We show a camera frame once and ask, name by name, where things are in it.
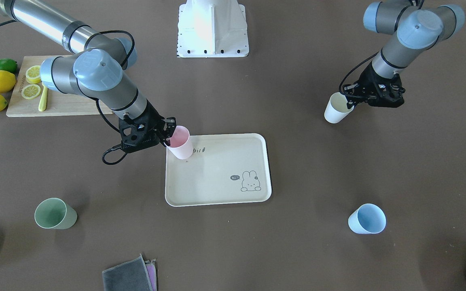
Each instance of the pink cup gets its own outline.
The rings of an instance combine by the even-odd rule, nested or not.
[[[190,132],[186,127],[178,125],[170,138],[170,146],[167,147],[176,158],[186,160],[194,152],[194,146],[190,140]]]

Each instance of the folded towel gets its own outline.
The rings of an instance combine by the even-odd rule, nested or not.
[[[102,272],[105,291],[157,291],[155,260],[138,258]]]

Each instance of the green cup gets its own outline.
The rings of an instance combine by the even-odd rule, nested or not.
[[[72,227],[75,221],[75,210],[58,198],[46,199],[35,209],[35,222],[42,228],[65,230]]]

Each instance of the cutting board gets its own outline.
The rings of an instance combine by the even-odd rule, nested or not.
[[[21,90],[28,85],[26,81],[26,70],[31,66],[40,65],[51,55],[37,55],[24,57],[21,69],[17,76],[17,82],[13,89],[10,103],[6,114],[8,117],[33,117],[33,116],[73,116],[73,115],[90,115],[98,114],[96,104],[93,100],[73,94],[63,94],[58,91],[48,90],[48,100],[46,110],[38,110],[40,95],[32,100],[24,99],[21,96]],[[109,107],[100,102],[100,108],[104,114],[112,114]]]

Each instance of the yellow knife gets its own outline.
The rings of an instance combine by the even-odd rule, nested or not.
[[[44,86],[42,84],[42,95],[40,96],[40,101],[39,101],[39,111],[45,111],[46,110],[46,97],[48,96],[48,87]]]

